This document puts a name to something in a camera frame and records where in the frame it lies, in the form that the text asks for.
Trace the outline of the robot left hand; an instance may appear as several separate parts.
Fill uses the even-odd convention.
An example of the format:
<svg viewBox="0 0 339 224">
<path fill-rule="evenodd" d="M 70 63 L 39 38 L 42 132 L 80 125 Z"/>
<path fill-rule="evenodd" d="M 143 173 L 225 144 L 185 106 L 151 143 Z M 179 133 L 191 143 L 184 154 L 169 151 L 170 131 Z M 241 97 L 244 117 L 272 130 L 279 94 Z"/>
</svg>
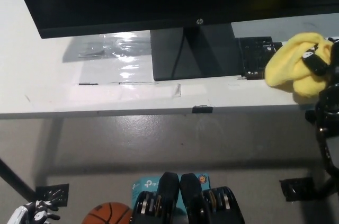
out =
<svg viewBox="0 0 339 224">
<path fill-rule="evenodd" d="M 7 224 L 43 224 L 49 220 L 60 220 L 60 216 L 49 212 L 59 210 L 51 201 L 36 200 L 14 210 Z"/>
</svg>

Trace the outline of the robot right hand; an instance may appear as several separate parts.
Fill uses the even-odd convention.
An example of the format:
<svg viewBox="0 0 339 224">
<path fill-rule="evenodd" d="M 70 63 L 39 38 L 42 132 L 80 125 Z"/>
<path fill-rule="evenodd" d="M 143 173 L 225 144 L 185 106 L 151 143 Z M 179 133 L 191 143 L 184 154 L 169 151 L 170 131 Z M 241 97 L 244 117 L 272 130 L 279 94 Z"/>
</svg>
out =
<svg viewBox="0 0 339 224">
<path fill-rule="evenodd" d="M 320 51 L 319 43 L 316 43 L 302 55 L 302 61 L 316 76 L 329 77 L 327 88 L 332 86 L 338 87 L 338 38 L 329 37 L 326 38 L 326 41 L 333 44 L 329 55 L 329 65 L 316 54 L 316 51 Z"/>
</svg>

